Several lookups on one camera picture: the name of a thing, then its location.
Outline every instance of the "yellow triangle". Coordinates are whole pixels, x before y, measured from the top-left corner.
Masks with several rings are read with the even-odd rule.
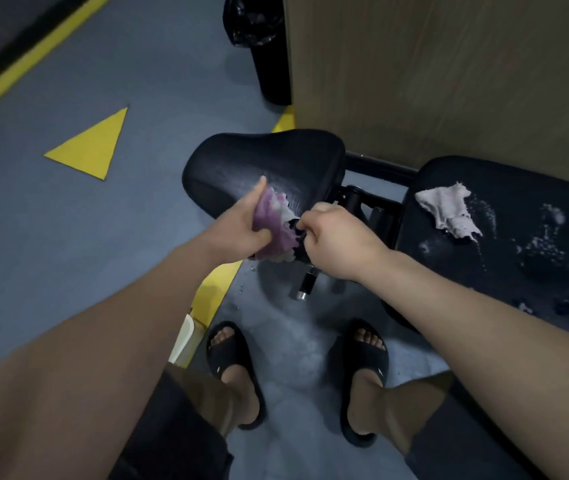
[[[121,109],[88,130],[44,154],[45,157],[102,180],[109,171],[115,144],[128,108]]]

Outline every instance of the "white object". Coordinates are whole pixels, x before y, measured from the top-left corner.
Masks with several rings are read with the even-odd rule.
[[[176,345],[173,346],[168,361],[180,367],[189,365],[203,337],[204,327],[200,322],[193,320],[191,315],[187,315],[180,333],[177,334]]]
[[[471,195],[461,183],[450,187],[436,187],[416,193],[416,201],[435,217],[435,228],[444,229],[461,239],[469,237],[475,241],[472,233],[482,235],[464,203],[465,197]]]

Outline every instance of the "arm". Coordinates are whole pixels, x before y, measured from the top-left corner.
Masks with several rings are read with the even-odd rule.
[[[266,179],[159,265],[0,362],[0,478],[106,478],[218,265],[262,249]]]
[[[301,226],[316,266],[397,309],[546,475],[569,479],[568,332],[388,250],[342,208],[320,205]]]

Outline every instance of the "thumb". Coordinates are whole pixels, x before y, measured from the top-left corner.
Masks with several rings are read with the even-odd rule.
[[[304,238],[304,250],[312,251],[318,244],[318,238],[313,234],[312,230],[307,230],[307,235]]]
[[[264,248],[273,239],[273,235],[269,229],[260,229],[259,231],[254,232],[253,235],[258,251]]]
[[[249,193],[244,195],[238,203],[253,212],[256,209],[257,203],[260,201],[260,197],[262,197],[262,193],[264,193],[265,188],[266,177],[263,175]]]
[[[311,231],[313,234],[315,234],[315,237],[319,237],[320,216],[323,213],[324,212],[321,212],[319,210],[307,210],[298,221],[296,227],[301,230]]]

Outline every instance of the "trash can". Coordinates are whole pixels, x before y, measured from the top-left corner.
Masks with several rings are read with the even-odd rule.
[[[226,0],[222,21],[233,45],[251,49],[264,99],[291,104],[282,0]]]

